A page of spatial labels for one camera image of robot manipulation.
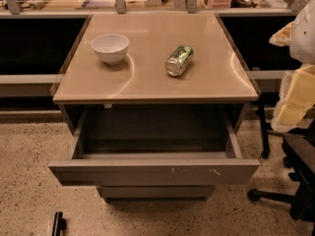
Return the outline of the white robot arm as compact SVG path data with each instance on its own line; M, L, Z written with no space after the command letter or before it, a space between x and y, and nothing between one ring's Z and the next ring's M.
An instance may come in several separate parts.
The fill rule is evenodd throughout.
M309 0L296 18L274 33L269 42L288 46L290 57L301 62L294 72L284 73L280 100L273 113L272 129L286 133L315 105L315 0Z

